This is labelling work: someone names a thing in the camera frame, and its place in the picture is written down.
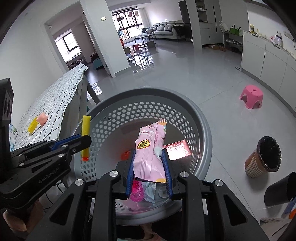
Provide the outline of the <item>person's left hand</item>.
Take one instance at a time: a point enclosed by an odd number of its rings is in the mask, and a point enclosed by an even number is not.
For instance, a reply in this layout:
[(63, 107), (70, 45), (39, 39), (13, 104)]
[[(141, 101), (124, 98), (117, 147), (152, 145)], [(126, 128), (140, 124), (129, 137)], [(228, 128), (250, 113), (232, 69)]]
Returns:
[(43, 205), (39, 199), (24, 213), (15, 214), (7, 210), (3, 213), (3, 218), (13, 234), (23, 239), (28, 237), (43, 216)]

